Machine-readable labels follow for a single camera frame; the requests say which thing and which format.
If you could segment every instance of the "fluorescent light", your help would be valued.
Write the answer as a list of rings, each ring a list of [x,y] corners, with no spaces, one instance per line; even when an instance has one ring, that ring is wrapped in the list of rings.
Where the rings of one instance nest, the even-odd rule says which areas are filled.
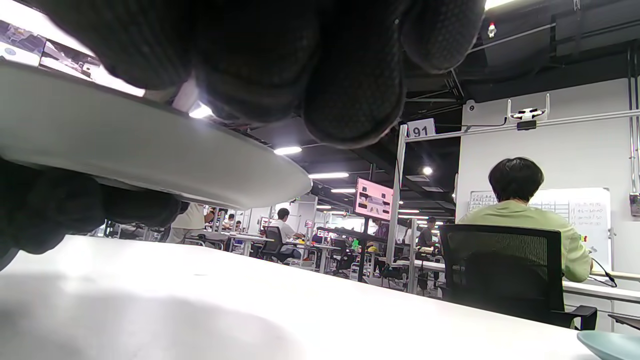
[[[398,215],[399,218],[429,218],[429,217],[419,217],[418,215]]]
[[[508,4],[512,1],[514,0],[486,0],[486,3],[484,4],[484,9],[489,10],[491,8],[495,8],[496,6]]]
[[[338,179],[347,176],[349,174],[346,172],[327,172],[325,174],[309,174],[309,179]]]
[[[332,193],[355,193],[355,189],[331,189]]]
[[[290,147],[279,147],[275,149],[273,152],[275,152],[277,155],[288,155],[288,154],[295,154],[301,151],[302,151],[302,148],[300,146],[290,146]]]
[[[205,118],[205,117],[208,117],[208,116],[211,116],[211,115],[213,115],[213,111],[211,111],[211,109],[208,106],[203,105],[203,104],[200,104],[199,108],[197,108],[197,109],[195,109],[195,110],[193,110],[193,111],[191,111],[189,113],[190,117],[194,117],[194,118],[197,118],[197,119],[202,119],[202,118]]]

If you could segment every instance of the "light green sweatshirt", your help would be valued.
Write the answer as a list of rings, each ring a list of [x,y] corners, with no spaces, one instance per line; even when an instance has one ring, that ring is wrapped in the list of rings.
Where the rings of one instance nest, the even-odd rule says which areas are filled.
[[[591,271],[591,256],[582,243],[580,234],[563,217],[551,211],[507,200],[472,211],[458,223],[558,230],[562,234],[564,276],[570,281],[582,282]]]

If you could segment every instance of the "security camera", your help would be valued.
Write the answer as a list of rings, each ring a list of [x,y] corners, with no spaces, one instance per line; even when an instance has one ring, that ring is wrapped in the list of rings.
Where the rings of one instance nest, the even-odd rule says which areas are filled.
[[[549,94],[547,94],[547,107],[544,109],[527,108],[516,113],[511,112],[511,99],[507,102],[507,119],[516,124],[518,130],[532,130],[538,127],[538,120],[546,120],[549,115]]]

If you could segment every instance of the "black ceiling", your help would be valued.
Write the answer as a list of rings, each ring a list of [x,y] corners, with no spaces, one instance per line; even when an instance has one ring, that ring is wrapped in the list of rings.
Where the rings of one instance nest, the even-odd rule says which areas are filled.
[[[476,44],[465,61],[442,75],[426,74],[405,59],[406,104],[401,123],[433,117],[437,133],[459,131],[462,106],[470,99],[485,102],[536,92],[596,83],[627,76],[627,51],[640,37],[638,0],[515,0],[486,14]],[[495,23],[495,37],[487,34]],[[393,185],[399,127],[363,149],[334,149],[318,144],[298,119],[249,129],[248,134],[273,147],[300,145],[291,155],[309,173],[349,172],[346,179],[321,180],[314,191],[321,202],[350,209],[351,197],[320,191],[354,186],[376,165],[374,181]],[[408,143],[406,176],[428,165],[433,175],[424,181],[403,179],[401,207],[420,215],[450,217],[451,193],[458,171],[460,139]]]

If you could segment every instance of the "whiteboard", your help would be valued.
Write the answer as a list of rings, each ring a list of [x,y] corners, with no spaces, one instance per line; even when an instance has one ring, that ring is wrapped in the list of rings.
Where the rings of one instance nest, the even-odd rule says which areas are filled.
[[[468,210],[495,204],[491,191],[473,191]],[[607,188],[539,190],[529,202],[532,208],[553,211],[565,218],[582,236],[591,257],[611,271],[611,193]]]

